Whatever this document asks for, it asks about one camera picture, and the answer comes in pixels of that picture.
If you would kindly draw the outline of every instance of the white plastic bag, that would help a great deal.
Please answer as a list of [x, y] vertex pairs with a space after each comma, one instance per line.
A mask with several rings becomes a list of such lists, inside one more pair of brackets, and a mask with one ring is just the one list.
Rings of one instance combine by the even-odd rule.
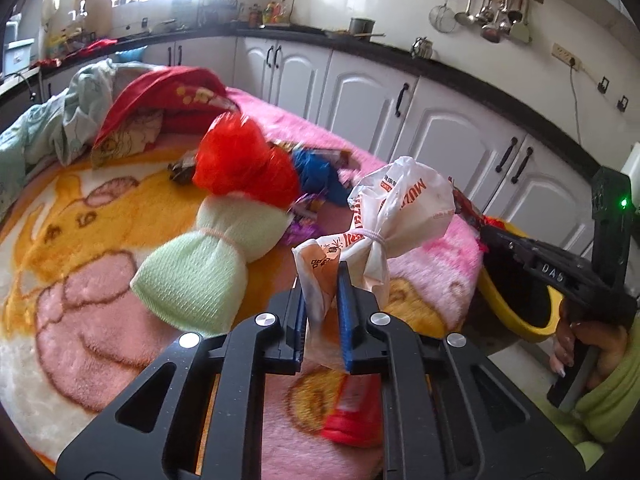
[[442, 237], [455, 213], [451, 183], [409, 156], [364, 177], [351, 191], [349, 206], [349, 231], [293, 249], [309, 320], [305, 354], [331, 368], [341, 368], [342, 359], [337, 334], [323, 327], [335, 309], [336, 276], [329, 278], [327, 268], [337, 272], [339, 255], [349, 266], [351, 283], [373, 292], [383, 308], [390, 281], [386, 260]]

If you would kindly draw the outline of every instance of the light blue blanket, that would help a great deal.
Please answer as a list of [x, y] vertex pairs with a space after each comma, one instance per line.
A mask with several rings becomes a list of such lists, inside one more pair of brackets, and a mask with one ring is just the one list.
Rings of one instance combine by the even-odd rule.
[[157, 67], [100, 61], [79, 70], [69, 88], [33, 105], [0, 134], [0, 220], [24, 186], [49, 164], [68, 166], [94, 142], [116, 97]]

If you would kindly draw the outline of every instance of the pink blanket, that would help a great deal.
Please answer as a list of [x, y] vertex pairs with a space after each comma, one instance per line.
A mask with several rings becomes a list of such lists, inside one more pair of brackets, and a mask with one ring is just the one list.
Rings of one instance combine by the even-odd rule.
[[[383, 166], [288, 112], [238, 90], [230, 96], [270, 139], [352, 150], [362, 167], [356, 179]], [[127, 284], [149, 251], [193, 224], [203, 193], [170, 183], [163, 168], [167, 156], [177, 158], [176, 148], [184, 152], [198, 140], [166, 136], [153, 152], [97, 171], [86, 162], [52, 168], [28, 186], [7, 221], [0, 240], [7, 269], [0, 274], [0, 400], [46, 461], [55, 462], [177, 335], [149, 314]], [[162, 155], [168, 148], [171, 155]], [[350, 211], [331, 205], [319, 213], [330, 233], [346, 231], [350, 221]], [[480, 265], [474, 234], [454, 218], [441, 240], [389, 261], [385, 309], [418, 332], [444, 336], [462, 323]], [[252, 300], [236, 320], [260, 312], [294, 277], [287, 248], [251, 264], [246, 298]], [[294, 378], [268, 377], [263, 479], [367, 480], [379, 471], [382, 449], [339, 446], [319, 436], [339, 381], [338, 372], [309, 361]]]

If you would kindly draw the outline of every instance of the yellow bowl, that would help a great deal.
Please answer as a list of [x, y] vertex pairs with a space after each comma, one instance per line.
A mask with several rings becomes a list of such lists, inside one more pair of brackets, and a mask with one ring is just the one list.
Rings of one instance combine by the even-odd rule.
[[[518, 236], [526, 236], [526, 234], [508, 222], [504, 224], [508, 232]], [[500, 319], [502, 324], [517, 336], [531, 343], [539, 343], [552, 336], [556, 332], [556, 326], [560, 319], [562, 294], [550, 286], [548, 286], [547, 289], [549, 291], [551, 313], [547, 326], [540, 328], [529, 324], [509, 307], [495, 287], [494, 282], [489, 276], [489, 272], [484, 266], [480, 270], [480, 276], [478, 277], [478, 290], [482, 296], [484, 296], [489, 307], [494, 311], [494, 314]]]

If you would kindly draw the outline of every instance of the countertop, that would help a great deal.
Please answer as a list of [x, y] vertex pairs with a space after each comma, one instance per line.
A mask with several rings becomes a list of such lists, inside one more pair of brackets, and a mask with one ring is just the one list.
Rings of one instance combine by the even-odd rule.
[[[115, 52], [138, 48], [147, 44], [167, 43], [208, 36], [244, 36], [269, 40], [295, 41], [298, 43], [322, 46], [382, 63], [415, 76], [427, 77], [468, 96], [521, 127], [562, 158], [562, 160], [569, 164], [584, 179], [591, 180], [600, 168], [597, 161], [589, 155], [580, 144], [575, 142], [575, 140], [551, 121], [515, 97], [489, 83], [446, 64], [434, 60], [412, 59], [408, 51], [379, 43], [356, 41], [352, 38], [330, 40], [324, 34], [312, 34], [308, 32], [261, 28], [235, 28], [223, 25], [219, 27], [188, 30], [185, 32], [143, 36], [133, 40], [121, 41], [100, 52], [96, 52], [95, 57], [108, 56]], [[71, 62], [63, 61], [62, 65], [57, 69], [43, 68], [41, 74], [43, 77], [47, 77], [56, 73], [56, 71], [67, 70], [74, 65], [87, 62], [87, 60], [90, 60], [90, 58], [83, 57], [74, 59]], [[6, 96], [0, 95], [0, 104], [4, 97]]]
[[[37, 76], [39, 72], [40, 68], [36, 67], [25, 72], [20, 72], [20, 74], [22, 74], [23, 78], [30, 80], [32, 77]], [[22, 79], [18, 75], [11, 75], [7, 79], [5, 79], [4, 82], [0, 85], [0, 100], [2, 99], [2, 96], [4, 96], [4, 94], [17, 87], [20, 83], [24, 83], [24, 79]]]

